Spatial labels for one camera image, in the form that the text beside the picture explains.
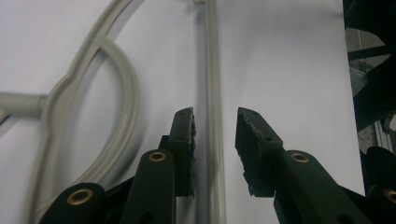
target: gray floor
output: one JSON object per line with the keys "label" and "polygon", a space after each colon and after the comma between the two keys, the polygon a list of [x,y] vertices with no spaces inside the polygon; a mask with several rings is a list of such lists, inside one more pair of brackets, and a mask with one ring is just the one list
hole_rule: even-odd
{"label": "gray floor", "polygon": [[[355,29],[346,29],[346,47],[347,51],[353,51],[358,49],[368,49],[372,47],[382,46],[382,41],[376,37],[375,35],[371,35],[369,33],[355,30]],[[384,62],[389,56],[380,56],[374,58],[361,59],[356,61],[350,61],[349,67],[351,67],[351,83],[352,83],[352,92],[355,95],[359,92],[359,90],[366,83],[366,78],[363,75],[374,67],[378,66],[382,62]],[[390,132],[390,139],[393,147],[393,152],[396,149],[396,137],[395,132]],[[367,127],[366,129],[360,131],[358,133],[359,137],[359,148],[366,152],[368,147],[377,146],[377,139],[375,133],[374,125]]]}

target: floor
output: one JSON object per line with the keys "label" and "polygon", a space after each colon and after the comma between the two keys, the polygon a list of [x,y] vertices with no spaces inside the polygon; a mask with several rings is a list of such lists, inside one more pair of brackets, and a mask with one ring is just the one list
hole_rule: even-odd
{"label": "floor", "polygon": [[[355,30],[346,29],[346,47],[347,51],[353,51],[358,49],[368,49],[372,47],[382,46],[382,41],[375,35]],[[361,59],[356,61],[350,61],[349,67],[351,73],[351,84],[352,92],[355,95],[367,82],[364,76],[365,73],[384,62],[388,56],[380,56],[374,58]],[[366,152],[367,148],[372,146],[378,146],[377,134],[375,126],[369,126],[366,129],[358,133],[359,137],[359,148],[361,151]],[[396,134],[395,132],[389,132],[389,138],[392,144],[392,151],[396,150]]]}

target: white table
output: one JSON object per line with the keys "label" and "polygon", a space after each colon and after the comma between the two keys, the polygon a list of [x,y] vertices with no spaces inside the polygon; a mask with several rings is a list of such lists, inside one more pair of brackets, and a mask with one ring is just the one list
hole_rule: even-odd
{"label": "white table", "polygon": [[[103,185],[134,175],[140,156],[169,133],[174,113],[193,106],[197,200],[177,201],[177,223],[206,223],[204,11],[191,0],[142,2],[133,2],[111,35],[138,75],[131,148],[139,151],[127,151]],[[108,3],[0,3],[0,91],[49,93]],[[227,223],[277,223],[273,200],[248,194],[233,147],[238,106],[261,113],[285,149],[311,153],[340,185],[363,193],[342,1],[219,0],[218,13]],[[88,168],[117,120],[114,73],[104,61],[88,74],[92,83],[84,84],[88,93],[70,120],[58,190]],[[0,223],[21,222],[40,137],[38,120],[12,118],[0,127]]]}

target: brass screw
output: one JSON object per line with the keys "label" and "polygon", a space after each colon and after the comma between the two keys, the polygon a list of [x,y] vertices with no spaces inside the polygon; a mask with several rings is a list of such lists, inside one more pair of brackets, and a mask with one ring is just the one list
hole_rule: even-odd
{"label": "brass screw", "polygon": [[148,157],[151,161],[163,161],[166,158],[166,154],[163,152],[153,152]]}
{"label": "brass screw", "polygon": [[393,203],[396,203],[396,191],[393,189],[384,189],[384,195]]}
{"label": "brass screw", "polygon": [[303,163],[309,162],[309,158],[307,158],[304,154],[298,152],[291,154],[291,158],[297,162],[303,162]]}
{"label": "brass screw", "polygon": [[[75,197],[80,193],[85,193],[85,196],[76,199]],[[92,196],[93,196],[93,191],[91,189],[78,189],[73,193],[71,193],[69,197],[67,197],[67,202],[70,203],[71,205],[76,206],[89,201]]]}

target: brass-colored ring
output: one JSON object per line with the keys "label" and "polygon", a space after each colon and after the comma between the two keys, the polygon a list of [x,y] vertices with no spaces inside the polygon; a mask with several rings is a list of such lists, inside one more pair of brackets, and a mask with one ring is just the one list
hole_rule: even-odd
{"label": "brass-colored ring", "polygon": [[396,203],[396,191],[393,189],[384,189],[384,195],[393,203]]}
{"label": "brass-colored ring", "polygon": [[[86,193],[87,195],[81,199],[75,199],[75,196],[79,193]],[[91,189],[78,189],[71,193],[69,197],[67,197],[67,202],[71,205],[80,205],[90,200],[93,195],[93,191]]]}
{"label": "brass-colored ring", "polygon": [[166,154],[163,152],[153,152],[148,157],[151,161],[163,161],[166,158]]}
{"label": "brass-colored ring", "polygon": [[291,154],[291,158],[298,162],[309,162],[309,158],[298,152]]}

